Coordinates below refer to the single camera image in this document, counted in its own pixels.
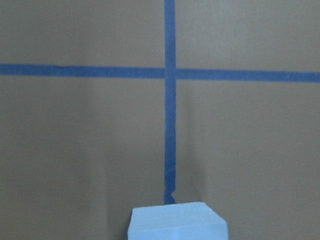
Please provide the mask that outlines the light blue foam block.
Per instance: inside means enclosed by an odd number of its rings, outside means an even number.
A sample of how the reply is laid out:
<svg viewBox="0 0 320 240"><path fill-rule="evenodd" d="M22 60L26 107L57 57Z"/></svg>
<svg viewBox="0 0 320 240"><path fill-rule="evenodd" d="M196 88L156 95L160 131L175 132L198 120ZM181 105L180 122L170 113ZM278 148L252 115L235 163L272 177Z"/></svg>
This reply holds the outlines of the light blue foam block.
<svg viewBox="0 0 320 240"><path fill-rule="evenodd" d="M129 240L227 240L228 224L204 202L137 207Z"/></svg>

